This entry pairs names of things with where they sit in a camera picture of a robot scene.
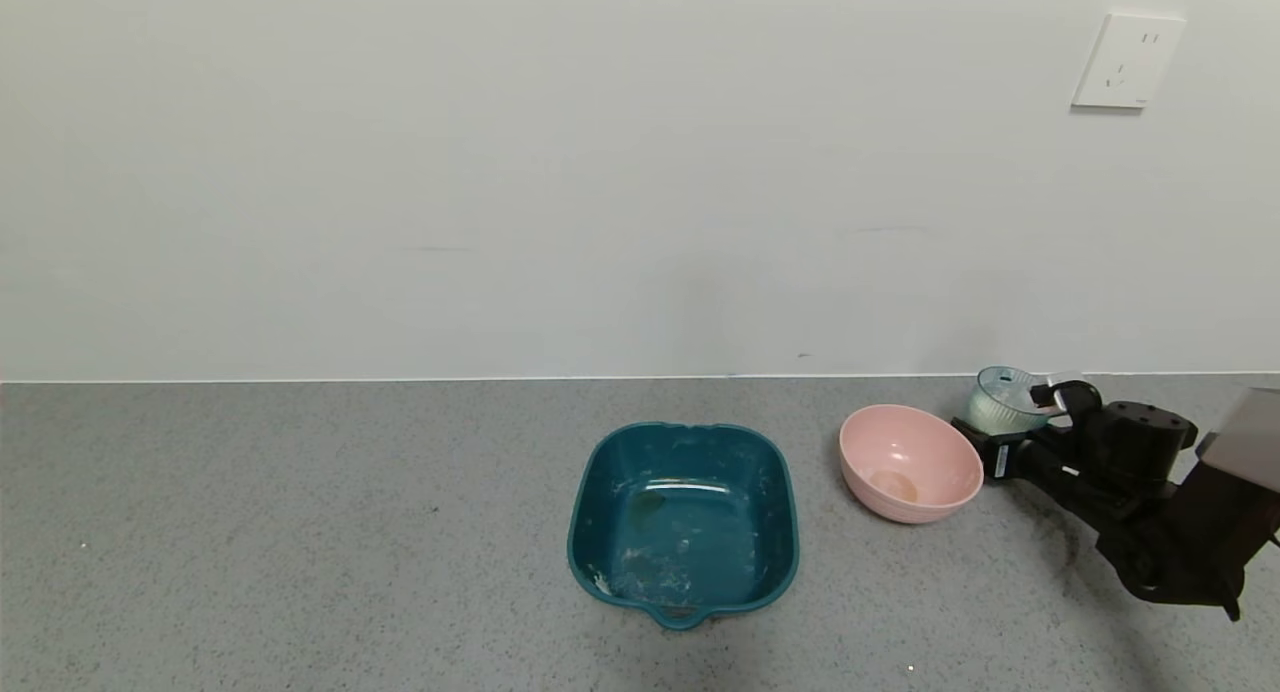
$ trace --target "white electrical socket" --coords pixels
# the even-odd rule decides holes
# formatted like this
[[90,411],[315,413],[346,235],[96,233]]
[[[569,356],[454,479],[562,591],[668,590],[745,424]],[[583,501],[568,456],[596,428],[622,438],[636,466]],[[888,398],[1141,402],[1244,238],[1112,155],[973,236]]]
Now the white electrical socket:
[[1185,26],[1185,19],[1108,14],[1073,104],[1147,107]]

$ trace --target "bowl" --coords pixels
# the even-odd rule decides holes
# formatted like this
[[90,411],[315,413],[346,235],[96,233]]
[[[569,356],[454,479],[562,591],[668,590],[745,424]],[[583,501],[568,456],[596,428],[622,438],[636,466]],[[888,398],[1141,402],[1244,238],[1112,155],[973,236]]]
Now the bowl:
[[668,629],[777,600],[800,550],[786,460],[750,429],[632,423],[582,473],[568,565],[593,597]]
[[840,459],[854,496],[895,522],[942,519],[982,489],[982,459],[964,434],[908,405],[850,414],[840,429]]
[[1047,377],[1023,372],[1015,367],[988,367],[978,374],[964,420],[984,434],[1028,432],[1044,427],[1051,413],[1060,409],[1041,408],[1032,400],[1030,388],[1047,385]]

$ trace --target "teal plastic basin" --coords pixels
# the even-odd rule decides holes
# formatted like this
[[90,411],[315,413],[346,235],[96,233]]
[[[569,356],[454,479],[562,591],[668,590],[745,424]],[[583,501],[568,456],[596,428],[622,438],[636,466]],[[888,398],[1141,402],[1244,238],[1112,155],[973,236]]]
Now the teal plastic basin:
[[750,429],[632,423],[604,437],[582,473],[573,577],[668,629],[768,605],[799,558],[786,459]]

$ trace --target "speckled countertop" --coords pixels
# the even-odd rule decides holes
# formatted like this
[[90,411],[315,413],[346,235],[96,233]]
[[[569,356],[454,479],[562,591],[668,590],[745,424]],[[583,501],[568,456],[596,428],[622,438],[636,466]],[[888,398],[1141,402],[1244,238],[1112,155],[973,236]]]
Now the speckled countertop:
[[[1097,379],[1217,423],[1277,377]],[[873,402],[968,379],[9,386],[0,682],[73,689],[1266,689],[1280,551],[1244,619],[1130,599],[1093,533],[987,487],[928,527],[838,478]],[[664,632],[588,596],[564,537],[604,434],[731,422],[787,458],[800,570],[774,605]]]

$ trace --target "small clear container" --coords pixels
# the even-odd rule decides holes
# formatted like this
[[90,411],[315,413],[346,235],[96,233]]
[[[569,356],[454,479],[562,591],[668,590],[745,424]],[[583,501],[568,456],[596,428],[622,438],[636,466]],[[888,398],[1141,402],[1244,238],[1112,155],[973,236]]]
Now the small clear container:
[[[1061,374],[1052,377],[1060,379]],[[1037,405],[1030,390],[1033,386],[1050,384],[1051,377],[1023,372],[1015,367],[983,368],[969,393],[961,418],[984,434],[1018,434],[1043,427],[1062,411],[1059,405]]]

